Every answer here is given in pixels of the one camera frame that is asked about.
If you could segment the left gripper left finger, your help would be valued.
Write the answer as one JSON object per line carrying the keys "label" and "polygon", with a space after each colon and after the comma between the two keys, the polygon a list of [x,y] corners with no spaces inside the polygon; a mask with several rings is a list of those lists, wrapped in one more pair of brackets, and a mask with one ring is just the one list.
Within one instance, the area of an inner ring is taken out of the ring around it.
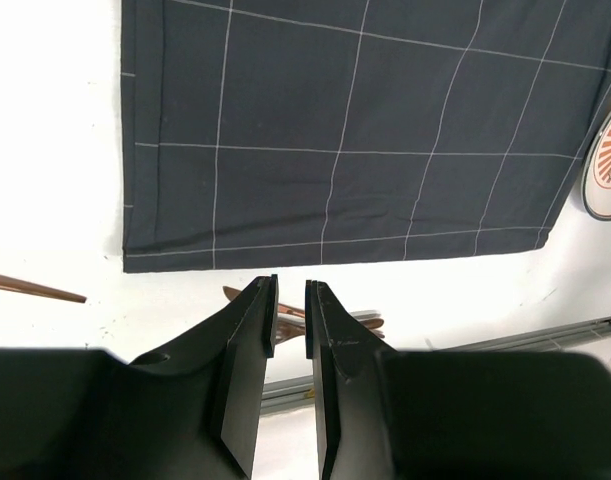
{"label": "left gripper left finger", "polygon": [[162,387],[151,473],[251,474],[277,299],[277,277],[259,276],[226,307],[131,362]]}

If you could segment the copper fork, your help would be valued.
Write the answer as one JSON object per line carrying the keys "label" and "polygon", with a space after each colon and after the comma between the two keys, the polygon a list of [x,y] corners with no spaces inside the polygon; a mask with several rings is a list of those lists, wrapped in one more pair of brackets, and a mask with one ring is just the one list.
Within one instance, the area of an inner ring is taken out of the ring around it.
{"label": "copper fork", "polygon": [[0,275],[0,290],[84,304],[85,296]]}

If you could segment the patterned glass plate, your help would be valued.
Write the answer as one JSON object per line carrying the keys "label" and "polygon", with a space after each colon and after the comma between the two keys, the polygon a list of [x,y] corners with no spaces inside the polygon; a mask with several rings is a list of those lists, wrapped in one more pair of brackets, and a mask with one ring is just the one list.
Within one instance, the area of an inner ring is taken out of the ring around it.
{"label": "patterned glass plate", "polygon": [[581,194],[591,217],[611,221],[611,110],[587,153]]}

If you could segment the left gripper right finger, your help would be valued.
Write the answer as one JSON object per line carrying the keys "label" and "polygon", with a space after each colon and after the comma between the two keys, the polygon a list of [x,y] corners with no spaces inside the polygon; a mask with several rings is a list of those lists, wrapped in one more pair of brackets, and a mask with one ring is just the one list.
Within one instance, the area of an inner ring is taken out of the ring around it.
{"label": "left gripper right finger", "polygon": [[307,282],[305,313],[319,477],[398,479],[400,413],[386,370],[396,350],[352,317],[325,282]]}

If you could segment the dark grey checked cloth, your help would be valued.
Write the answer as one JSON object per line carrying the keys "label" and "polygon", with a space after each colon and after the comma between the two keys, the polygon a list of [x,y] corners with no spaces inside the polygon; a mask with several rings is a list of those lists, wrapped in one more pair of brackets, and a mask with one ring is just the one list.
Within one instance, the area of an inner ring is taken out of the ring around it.
{"label": "dark grey checked cloth", "polygon": [[542,248],[611,1],[125,1],[128,273]]}

